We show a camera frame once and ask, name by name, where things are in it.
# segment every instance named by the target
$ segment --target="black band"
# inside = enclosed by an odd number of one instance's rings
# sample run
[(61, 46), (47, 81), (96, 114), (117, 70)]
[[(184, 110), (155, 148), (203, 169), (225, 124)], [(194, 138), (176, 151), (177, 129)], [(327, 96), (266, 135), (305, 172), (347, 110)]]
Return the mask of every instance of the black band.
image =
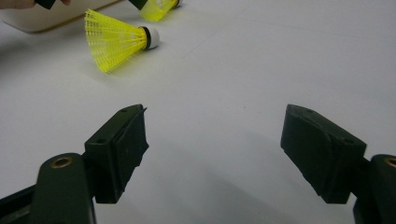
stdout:
[(146, 38), (147, 38), (146, 46), (143, 49), (149, 49), (151, 45), (151, 34), (149, 32), (149, 29), (146, 26), (140, 26), (140, 28), (143, 28), (143, 30), (145, 30)]

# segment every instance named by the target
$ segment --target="black object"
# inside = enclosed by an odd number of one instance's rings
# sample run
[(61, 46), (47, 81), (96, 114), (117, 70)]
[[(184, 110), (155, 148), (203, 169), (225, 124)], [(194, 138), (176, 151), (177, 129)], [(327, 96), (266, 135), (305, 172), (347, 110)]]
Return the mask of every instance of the black object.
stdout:
[(50, 10), (56, 0), (35, 0), (40, 6)]
[(143, 6), (147, 3), (148, 0), (129, 0), (132, 5), (137, 7), (137, 9), (142, 10)]
[(145, 110), (123, 108), (85, 143), (84, 154), (44, 162), (35, 186), (0, 200), (0, 224), (96, 223), (92, 197), (116, 203), (149, 147)]
[(319, 113), (288, 105), (281, 147), (326, 203), (347, 203), (358, 224), (396, 221), (396, 157), (363, 158), (366, 144)]

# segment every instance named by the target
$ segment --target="white surface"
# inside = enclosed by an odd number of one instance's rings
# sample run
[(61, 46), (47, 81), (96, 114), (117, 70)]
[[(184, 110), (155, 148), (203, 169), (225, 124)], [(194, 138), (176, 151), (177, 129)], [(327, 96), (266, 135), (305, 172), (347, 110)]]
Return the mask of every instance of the white surface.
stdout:
[(102, 13), (155, 27), (158, 48), (102, 74), (83, 19), (40, 35), (0, 24), (0, 197), (46, 159), (82, 153), (117, 110), (143, 104), (150, 148), (98, 223), (353, 223), (279, 146), (287, 104), (396, 154), (396, 2), (184, 1), (159, 23), (129, 2)]

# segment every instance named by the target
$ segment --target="white object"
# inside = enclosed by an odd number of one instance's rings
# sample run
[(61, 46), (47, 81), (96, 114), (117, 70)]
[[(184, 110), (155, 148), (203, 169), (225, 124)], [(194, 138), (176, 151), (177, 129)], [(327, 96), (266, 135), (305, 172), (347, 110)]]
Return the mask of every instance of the white object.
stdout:
[(148, 48), (154, 49), (160, 43), (160, 35), (158, 34), (158, 31), (156, 29), (151, 28), (151, 27), (146, 27), (146, 28), (148, 29), (148, 32), (151, 37), (151, 43)]
[(50, 10), (39, 4), (29, 9), (2, 9), (0, 20), (24, 32), (41, 32), (83, 15), (87, 8), (96, 9), (118, 1), (120, 0), (77, 0), (72, 1), (70, 6), (55, 1)]

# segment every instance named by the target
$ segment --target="yellow shuttlecock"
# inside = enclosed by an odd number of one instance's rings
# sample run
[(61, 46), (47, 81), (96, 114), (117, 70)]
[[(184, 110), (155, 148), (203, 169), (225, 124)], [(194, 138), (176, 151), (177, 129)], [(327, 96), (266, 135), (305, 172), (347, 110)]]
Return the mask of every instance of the yellow shuttlecock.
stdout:
[(183, 0), (148, 0), (140, 10), (140, 15), (147, 21), (160, 21), (171, 8), (182, 2)]
[(88, 9), (85, 33), (93, 59), (102, 72), (108, 73), (141, 49), (153, 49), (160, 42), (155, 29), (134, 27)]

